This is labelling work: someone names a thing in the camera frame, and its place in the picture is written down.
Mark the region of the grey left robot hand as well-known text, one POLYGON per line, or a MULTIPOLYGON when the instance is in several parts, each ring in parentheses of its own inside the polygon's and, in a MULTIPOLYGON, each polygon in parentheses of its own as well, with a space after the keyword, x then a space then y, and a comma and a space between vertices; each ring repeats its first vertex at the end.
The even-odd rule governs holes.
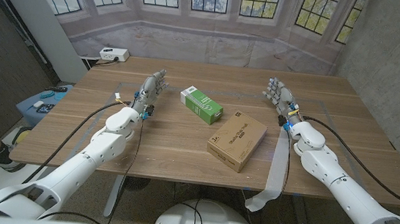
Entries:
POLYGON ((142 114, 145 112, 146 107, 153 105, 158 95, 168 86, 164 78, 166 73, 166 70, 159 70, 149 76, 138 90, 138 96, 135 98, 131 108, 142 114))

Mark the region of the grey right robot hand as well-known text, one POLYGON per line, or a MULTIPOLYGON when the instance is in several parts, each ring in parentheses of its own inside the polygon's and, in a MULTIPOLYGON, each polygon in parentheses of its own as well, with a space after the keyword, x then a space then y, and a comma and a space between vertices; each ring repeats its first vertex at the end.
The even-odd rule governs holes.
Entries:
POLYGON ((270 78, 266 91, 262 94, 272 102, 278 113, 280 127, 287 130, 304 119, 299 114, 300 108, 290 89, 278 78, 270 78))

